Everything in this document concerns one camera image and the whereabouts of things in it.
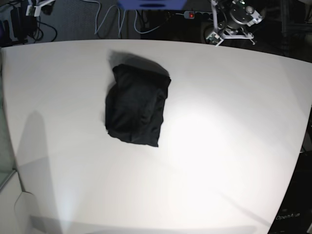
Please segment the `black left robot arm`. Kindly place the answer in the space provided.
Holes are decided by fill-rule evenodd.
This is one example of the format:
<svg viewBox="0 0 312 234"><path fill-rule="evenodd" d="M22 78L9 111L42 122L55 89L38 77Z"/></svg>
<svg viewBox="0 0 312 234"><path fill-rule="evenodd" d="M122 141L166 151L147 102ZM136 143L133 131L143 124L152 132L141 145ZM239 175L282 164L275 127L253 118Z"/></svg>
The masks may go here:
<svg viewBox="0 0 312 234"><path fill-rule="evenodd" d="M249 0L212 0L213 27L205 32L206 42L218 47L225 40L249 40L256 44L253 33L246 28L259 24L263 16Z"/></svg>

